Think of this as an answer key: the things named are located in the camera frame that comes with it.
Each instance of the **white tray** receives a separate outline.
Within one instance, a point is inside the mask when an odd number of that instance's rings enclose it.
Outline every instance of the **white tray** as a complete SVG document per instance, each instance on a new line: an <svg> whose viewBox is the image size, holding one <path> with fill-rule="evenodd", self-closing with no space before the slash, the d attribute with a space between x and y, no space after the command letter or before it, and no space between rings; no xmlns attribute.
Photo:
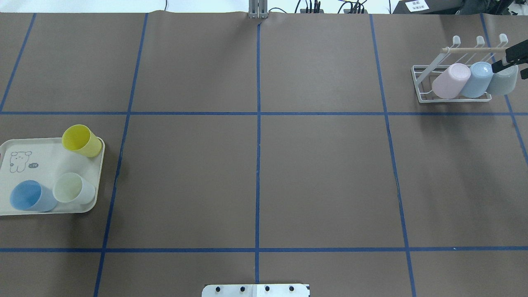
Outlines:
<svg viewBox="0 0 528 297"><path fill-rule="evenodd" d="M102 143L101 153L93 158L66 150L60 137L13 139L0 145L0 216L72 214L92 209L97 202L102 160L105 155L105 142L101 138L99 140ZM27 160L24 158L19 164L11 166L11 153L21 152L28 154ZM11 206L11 191L17 184L34 180L52 189L55 181L67 172L77 173L96 187L96 196L92 203L75 205L59 202L48 212L17 210Z"/></svg>

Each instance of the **cup rack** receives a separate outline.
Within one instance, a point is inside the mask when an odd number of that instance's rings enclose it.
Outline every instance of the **cup rack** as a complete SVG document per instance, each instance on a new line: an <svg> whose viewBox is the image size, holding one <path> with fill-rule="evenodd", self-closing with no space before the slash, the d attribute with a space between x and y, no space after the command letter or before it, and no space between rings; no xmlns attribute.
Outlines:
<svg viewBox="0 0 528 297"><path fill-rule="evenodd" d="M432 82L439 76L449 65L440 65L450 55L462 55L455 63L464 63L470 67L472 59L479 53L490 54L485 55L481 61L488 62L493 56L498 53L506 52L506 45L508 44L508 37L506 34L499 35L500 43L494 48L485 48L484 38L477 36L477 45L473 48L461 48L460 37L453 36L453 45L441 49L438 56L429 65L413 65L411 68L412 81L416 90L416 96L420 103L438 103L438 102L488 102L491 100L491 95L487 92L478 98L467 98L458 96L454 99L442 99L432 91Z"/></svg>

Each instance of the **blue cup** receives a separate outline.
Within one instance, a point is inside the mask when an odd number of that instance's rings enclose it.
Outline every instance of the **blue cup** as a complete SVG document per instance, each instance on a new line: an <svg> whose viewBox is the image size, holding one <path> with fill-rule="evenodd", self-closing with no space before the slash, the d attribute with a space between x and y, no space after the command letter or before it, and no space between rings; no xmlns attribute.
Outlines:
<svg viewBox="0 0 528 297"><path fill-rule="evenodd" d="M478 98L482 96L493 78L491 64L487 62L476 62L469 67L471 76L467 80L460 94L467 98Z"/></svg>
<svg viewBox="0 0 528 297"><path fill-rule="evenodd" d="M19 183L11 192L11 206L18 210L50 211L57 205L50 189L34 180Z"/></svg>

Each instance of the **white label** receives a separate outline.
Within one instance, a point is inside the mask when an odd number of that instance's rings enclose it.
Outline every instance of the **white label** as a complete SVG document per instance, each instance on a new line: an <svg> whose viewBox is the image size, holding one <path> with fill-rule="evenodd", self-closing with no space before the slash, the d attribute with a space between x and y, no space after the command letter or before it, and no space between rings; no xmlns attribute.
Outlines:
<svg viewBox="0 0 528 297"><path fill-rule="evenodd" d="M405 5L407 5L407 8L410 12L424 11L429 9L425 0L405 2Z"/></svg>

